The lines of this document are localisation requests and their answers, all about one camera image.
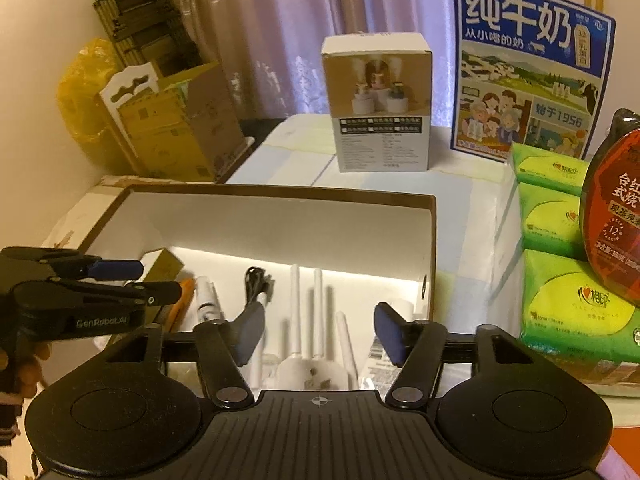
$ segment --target brown cardboard box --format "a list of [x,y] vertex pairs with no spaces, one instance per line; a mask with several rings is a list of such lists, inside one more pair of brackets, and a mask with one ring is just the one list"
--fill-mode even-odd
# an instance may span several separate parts
[[119,108],[136,155],[152,176],[215,182],[246,147],[222,66],[185,70],[158,87]]

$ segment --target white pen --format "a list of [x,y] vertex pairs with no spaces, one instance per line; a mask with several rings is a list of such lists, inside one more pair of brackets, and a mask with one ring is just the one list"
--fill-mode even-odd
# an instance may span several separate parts
[[199,322],[223,318],[216,288],[206,276],[196,278],[196,298],[198,300]]

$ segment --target orange marker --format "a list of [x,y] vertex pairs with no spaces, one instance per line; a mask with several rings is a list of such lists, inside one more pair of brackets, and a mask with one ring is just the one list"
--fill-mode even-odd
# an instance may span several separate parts
[[166,317],[163,325],[163,328],[166,332],[171,331],[178,316],[183,313],[191,304],[193,293],[196,288],[196,281],[193,278],[187,278],[180,282],[180,286],[182,287],[182,295],[180,296],[180,300],[178,300],[177,303],[174,303],[174,306],[171,307],[169,315]]

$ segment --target purple curtain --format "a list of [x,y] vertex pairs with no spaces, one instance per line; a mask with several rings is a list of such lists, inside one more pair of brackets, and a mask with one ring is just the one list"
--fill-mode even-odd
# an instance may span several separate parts
[[434,55],[433,124],[450,125],[453,0],[176,1],[204,57],[222,62],[241,118],[328,112],[325,36],[418,31]]

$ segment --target human hand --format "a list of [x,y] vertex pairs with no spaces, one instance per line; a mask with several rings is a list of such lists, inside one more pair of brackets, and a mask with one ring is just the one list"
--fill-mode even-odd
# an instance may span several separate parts
[[[46,361],[51,355],[50,343],[40,342],[33,345],[33,355],[23,359],[18,365],[18,393],[0,392],[0,404],[5,406],[21,406],[24,399],[31,399],[38,393],[38,383],[43,382],[42,367],[38,359]],[[9,364],[9,357],[0,348],[0,371]],[[7,440],[19,435],[17,424],[10,428],[0,428],[0,440]]]

